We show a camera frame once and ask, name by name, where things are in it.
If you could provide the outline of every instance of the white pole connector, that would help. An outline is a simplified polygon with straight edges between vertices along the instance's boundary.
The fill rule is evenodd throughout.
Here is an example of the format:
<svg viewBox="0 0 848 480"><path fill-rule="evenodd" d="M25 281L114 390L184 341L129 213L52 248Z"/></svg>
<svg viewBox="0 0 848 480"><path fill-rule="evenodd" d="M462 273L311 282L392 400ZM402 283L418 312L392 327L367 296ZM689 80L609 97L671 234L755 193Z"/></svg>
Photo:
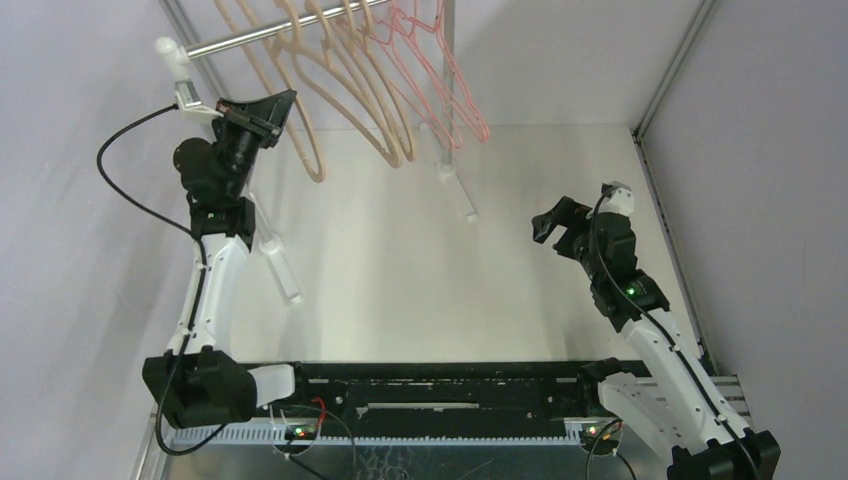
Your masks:
<svg viewBox="0 0 848 480"><path fill-rule="evenodd" d="M183 82L190 80L188 69L185 67L189 63L188 55L185 53L185 48L177 45L173 38L161 37L156 39L154 43L156 52L165 60L171 75L175 82Z"/></svg>

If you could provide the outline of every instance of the gray wall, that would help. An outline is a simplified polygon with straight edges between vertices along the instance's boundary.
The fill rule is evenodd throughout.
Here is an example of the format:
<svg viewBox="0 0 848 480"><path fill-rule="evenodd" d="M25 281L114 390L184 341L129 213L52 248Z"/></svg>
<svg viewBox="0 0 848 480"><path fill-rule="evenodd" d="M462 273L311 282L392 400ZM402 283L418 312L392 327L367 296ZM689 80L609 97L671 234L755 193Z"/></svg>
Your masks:
<svg viewBox="0 0 848 480"><path fill-rule="evenodd" d="M846 478L848 2L726 1L646 151L778 478Z"/></svg>
<svg viewBox="0 0 848 480"><path fill-rule="evenodd" d="M156 2L13 1L0 19L0 477L127 478L153 400L141 362L179 314L191 243L95 169L100 144L172 102ZM127 191L186 221L170 114L108 151Z"/></svg>

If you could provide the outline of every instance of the white table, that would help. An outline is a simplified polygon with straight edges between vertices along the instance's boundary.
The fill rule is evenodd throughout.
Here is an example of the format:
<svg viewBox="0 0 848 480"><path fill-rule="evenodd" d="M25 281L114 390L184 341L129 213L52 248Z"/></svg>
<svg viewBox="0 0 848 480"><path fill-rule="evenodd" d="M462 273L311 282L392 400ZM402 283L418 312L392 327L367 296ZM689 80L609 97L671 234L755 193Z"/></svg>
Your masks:
<svg viewBox="0 0 848 480"><path fill-rule="evenodd" d="M287 306L261 255L234 302L241 362L522 362L636 359L595 309L582 268L531 239L561 196L593 205L601 183L636 196L639 266L695 348L672 261L625 125L495 127L456 152L478 220L456 213L435 146L392 169L355 131L320 134L328 178L312 183L284 136L254 191L283 239L303 301Z"/></svg>

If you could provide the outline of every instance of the horizontal metal bar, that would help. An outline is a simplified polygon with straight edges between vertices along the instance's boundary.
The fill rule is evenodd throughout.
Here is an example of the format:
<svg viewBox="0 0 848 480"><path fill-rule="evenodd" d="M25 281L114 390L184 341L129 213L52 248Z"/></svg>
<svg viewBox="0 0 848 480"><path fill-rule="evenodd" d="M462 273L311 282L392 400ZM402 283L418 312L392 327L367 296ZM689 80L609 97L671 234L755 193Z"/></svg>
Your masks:
<svg viewBox="0 0 848 480"><path fill-rule="evenodd" d="M365 0L365 2L350 2L350 8L353 11L357 11L362 9L363 3L367 4L369 7L373 7L375 5L386 3L388 1L389 0ZM338 17L340 15L344 15L345 12L346 9L344 6L338 6L324 10L323 13L324 17L333 18ZM318 21L318 15L315 14L302 15L297 19L297 22L302 27L318 23ZM186 47L186 55L188 56L189 60L194 60L206 55L211 55L213 53L223 52L224 50L240 47L242 45L255 42L256 40L273 37L278 33L287 32L292 28L294 28L294 25L291 20L260 25L256 28L251 28L250 30L245 30L243 32L234 33L232 35L227 35L225 37L217 38L215 40L210 40L208 42L202 42L196 45Z"/></svg>

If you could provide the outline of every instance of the white tabletop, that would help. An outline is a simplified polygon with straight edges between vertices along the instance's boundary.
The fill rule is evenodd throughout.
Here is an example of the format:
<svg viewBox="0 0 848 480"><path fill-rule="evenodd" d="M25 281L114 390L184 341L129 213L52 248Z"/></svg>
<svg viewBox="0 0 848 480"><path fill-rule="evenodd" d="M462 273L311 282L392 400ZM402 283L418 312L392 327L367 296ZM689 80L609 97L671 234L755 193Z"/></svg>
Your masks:
<svg viewBox="0 0 848 480"><path fill-rule="evenodd" d="M636 359L595 309L574 261L532 241L530 220L563 195L593 205L629 185L639 267L695 335L625 125L495 127L456 152L478 211L456 213L421 139L389 167L355 131L323 132L328 178L314 184L286 137L257 161L253 188L285 245L303 301L286 305L261 254L235 292L238 361L518 362Z"/></svg>

